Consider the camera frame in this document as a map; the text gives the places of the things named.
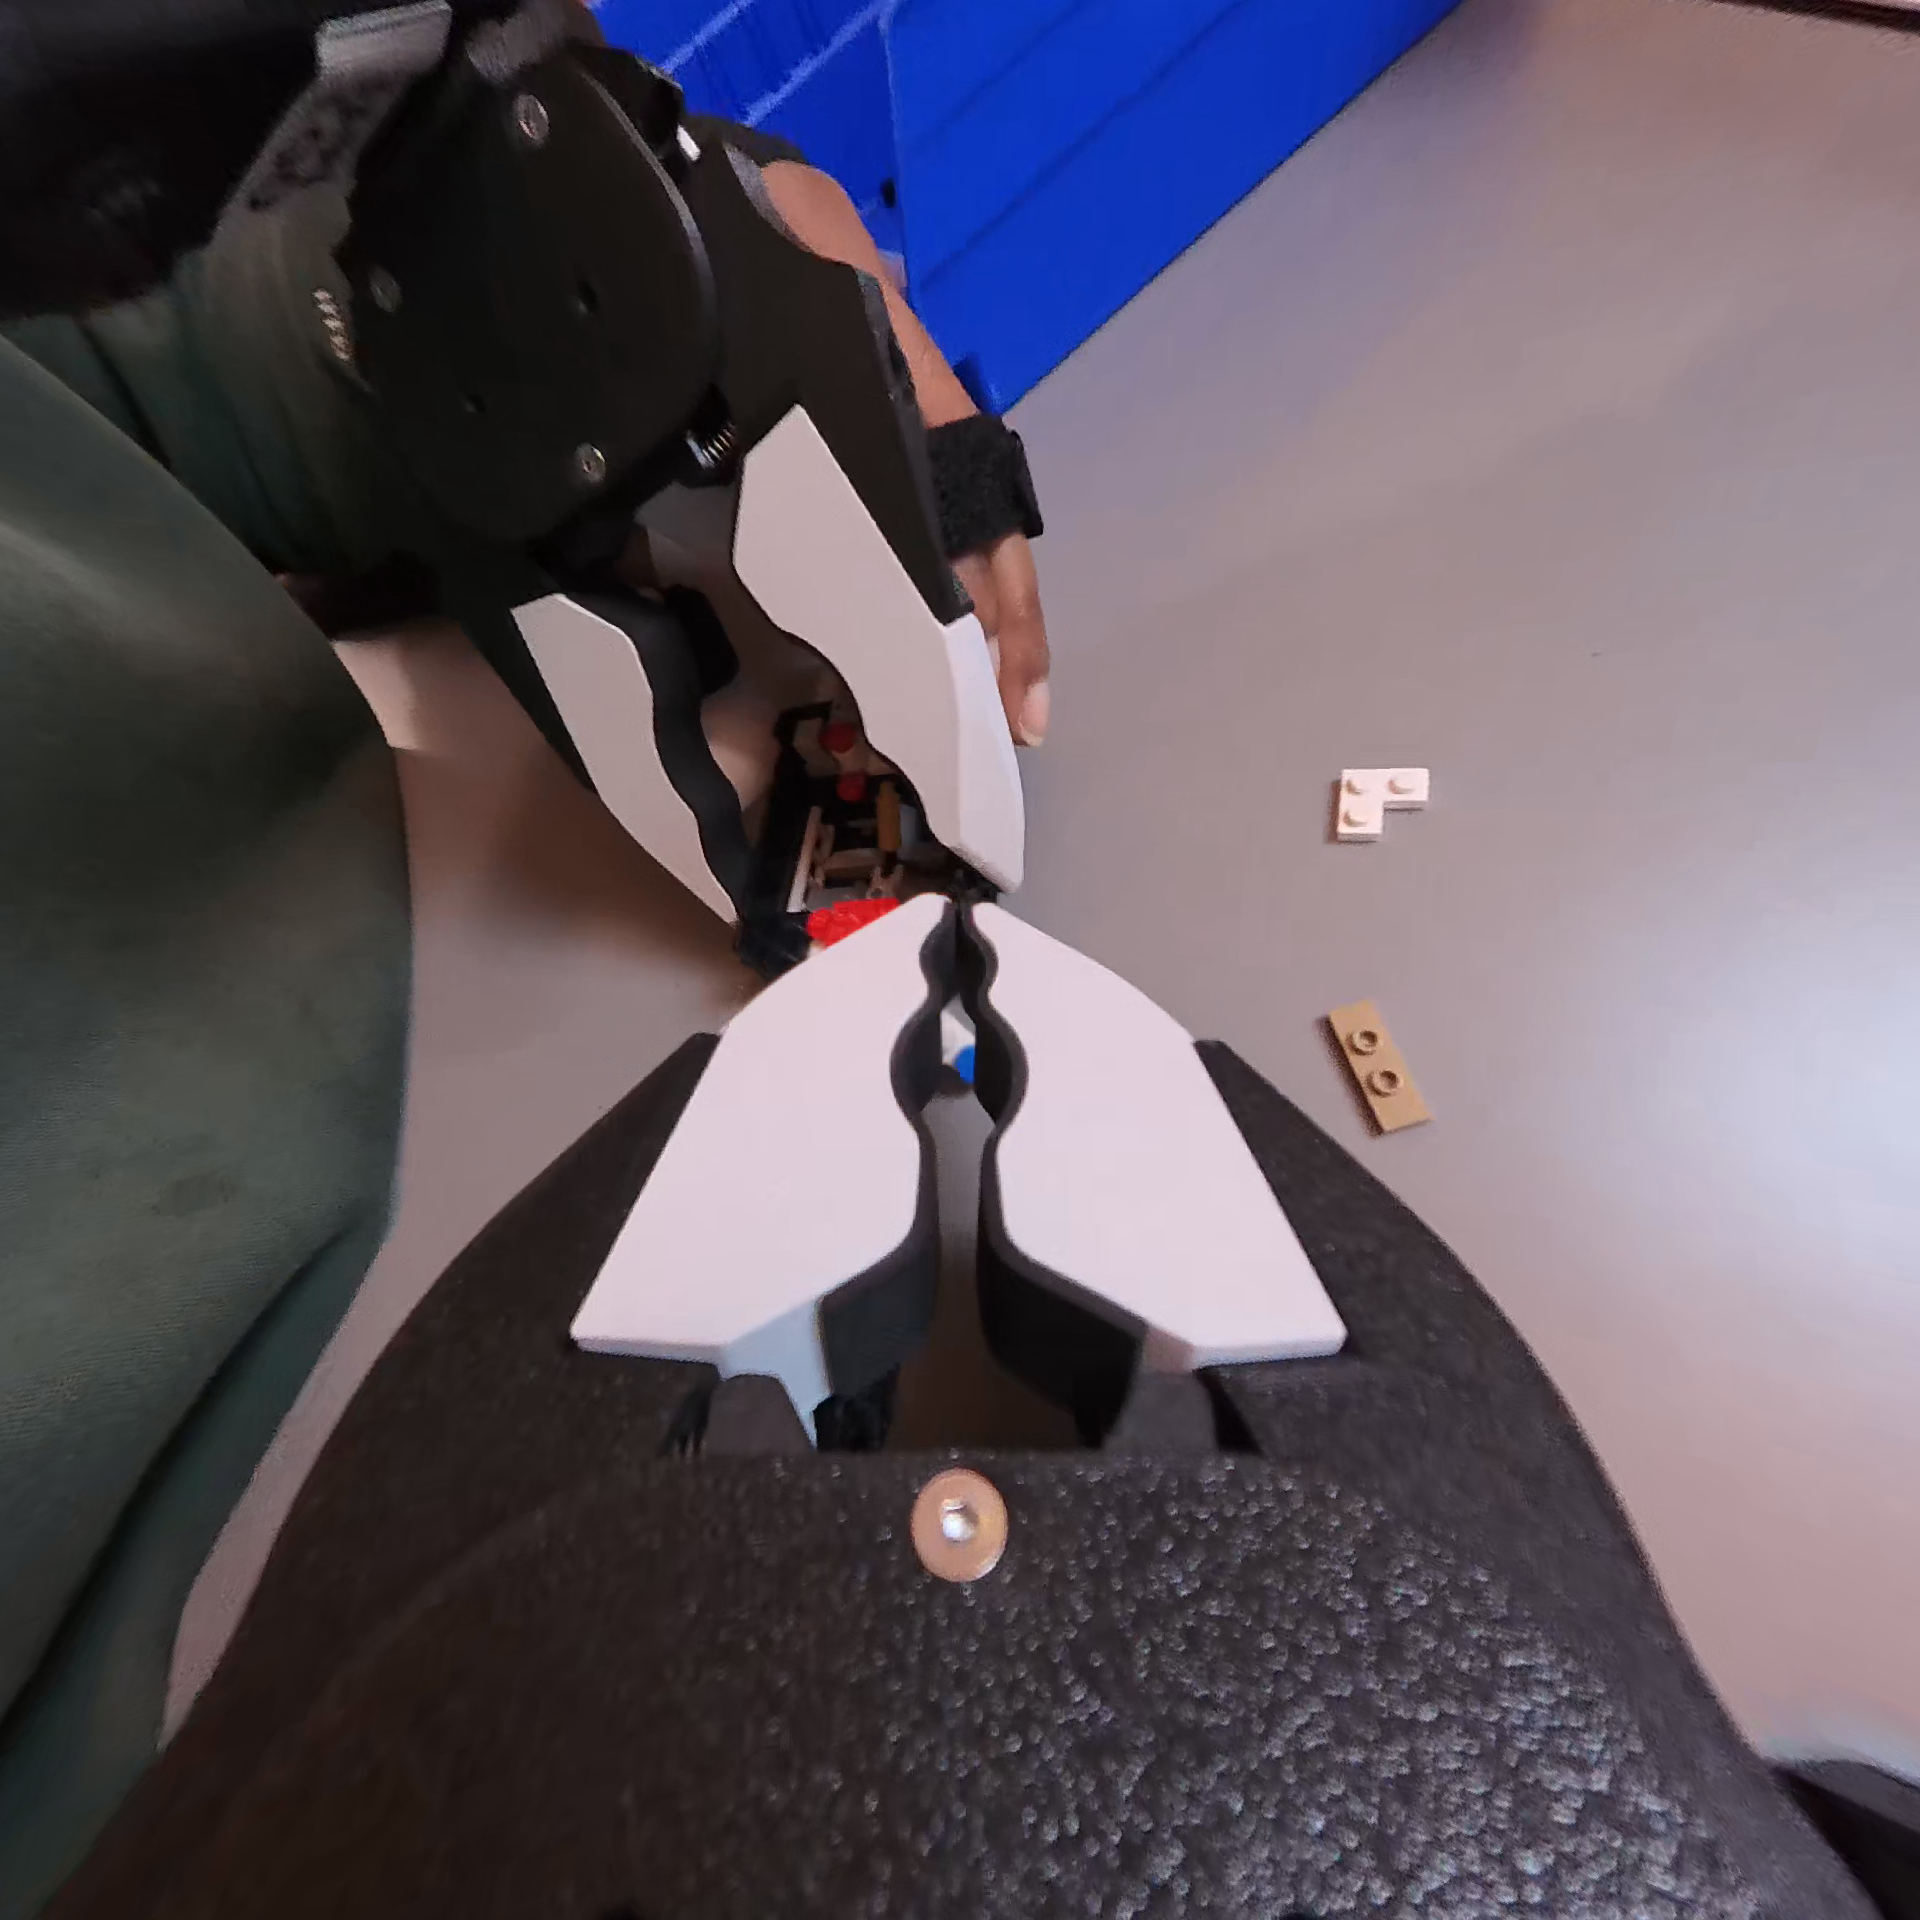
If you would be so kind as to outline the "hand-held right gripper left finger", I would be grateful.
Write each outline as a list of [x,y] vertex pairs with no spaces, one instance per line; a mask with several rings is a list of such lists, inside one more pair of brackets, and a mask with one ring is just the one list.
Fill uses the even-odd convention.
[[774,1377],[797,1416],[930,1330],[923,1127],[958,909],[907,901],[765,985],[718,1036],[575,1320],[590,1354]]

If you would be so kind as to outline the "blue plastic bin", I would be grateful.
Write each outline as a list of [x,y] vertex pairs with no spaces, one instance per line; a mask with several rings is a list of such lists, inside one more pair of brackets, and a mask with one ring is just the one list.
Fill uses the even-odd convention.
[[593,4],[685,105],[789,141],[1009,410],[1453,4]]

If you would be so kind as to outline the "partly built lego car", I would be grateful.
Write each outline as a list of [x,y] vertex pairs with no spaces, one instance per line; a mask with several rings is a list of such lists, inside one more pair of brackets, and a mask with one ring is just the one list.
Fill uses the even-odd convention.
[[986,890],[937,841],[918,791],[870,743],[850,699],[780,709],[774,743],[734,943],[752,972],[777,978],[911,899]]

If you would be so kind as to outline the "person's left forearm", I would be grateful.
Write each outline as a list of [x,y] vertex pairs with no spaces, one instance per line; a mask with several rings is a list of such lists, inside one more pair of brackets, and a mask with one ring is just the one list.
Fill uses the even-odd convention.
[[335,244],[341,189],[234,211],[156,290],[3,324],[277,573],[377,563]]

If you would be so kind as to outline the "small white lego piece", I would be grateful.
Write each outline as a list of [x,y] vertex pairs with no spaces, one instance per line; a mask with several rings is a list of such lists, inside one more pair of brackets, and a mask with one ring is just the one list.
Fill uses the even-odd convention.
[[1344,766],[1332,786],[1332,841],[1377,841],[1390,815],[1422,814],[1426,803],[1426,766]]

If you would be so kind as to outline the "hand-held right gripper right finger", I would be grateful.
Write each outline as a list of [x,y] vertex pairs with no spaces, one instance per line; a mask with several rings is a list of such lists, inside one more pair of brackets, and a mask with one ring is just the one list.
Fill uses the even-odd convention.
[[1000,905],[964,914],[994,1358],[1078,1426],[1136,1377],[1340,1354],[1348,1330],[1198,1043]]

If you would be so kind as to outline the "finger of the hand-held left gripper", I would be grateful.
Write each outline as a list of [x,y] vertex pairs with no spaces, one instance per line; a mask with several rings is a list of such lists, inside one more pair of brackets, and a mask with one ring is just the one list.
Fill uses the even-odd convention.
[[603,814],[774,978],[807,958],[803,924],[774,901],[767,832],[777,713],[746,681],[730,642],[631,590],[549,590],[513,612],[530,709]]
[[821,426],[789,409],[740,461],[730,572],[754,608],[845,681],[866,742],[922,797],[940,844],[1021,884],[1026,803],[986,632],[937,616]]

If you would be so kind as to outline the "person's left hand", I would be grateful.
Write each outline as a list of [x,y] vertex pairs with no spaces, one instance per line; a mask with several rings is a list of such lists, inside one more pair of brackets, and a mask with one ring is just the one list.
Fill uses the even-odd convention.
[[[780,222],[811,248],[880,282],[887,324],[915,382],[923,424],[940,426],[976,414],[960,376],[902,298],[893,268],[845,189],[825,173],[774,161],[761,179]],[[995,663],[1004,713],[1020,746],[1037,746],[1053,720],[1053,654],[1032,542],[1006,531],[952,563]]]

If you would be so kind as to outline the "tan flat lego plate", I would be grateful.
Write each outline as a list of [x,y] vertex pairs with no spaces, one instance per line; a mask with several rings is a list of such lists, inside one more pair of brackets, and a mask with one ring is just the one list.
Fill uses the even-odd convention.
[[1373,999],[1326,1012],[1326,1036],[1375,1135],[1393,1135],[1435,1119],[1404,1047]]

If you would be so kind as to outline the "person's green sweatshirt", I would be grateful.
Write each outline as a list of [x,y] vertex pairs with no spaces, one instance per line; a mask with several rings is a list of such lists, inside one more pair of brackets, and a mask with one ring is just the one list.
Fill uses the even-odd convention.
[[390,1225],[395,758],[334,646],[3,347],[3,1820],[112,1801]]

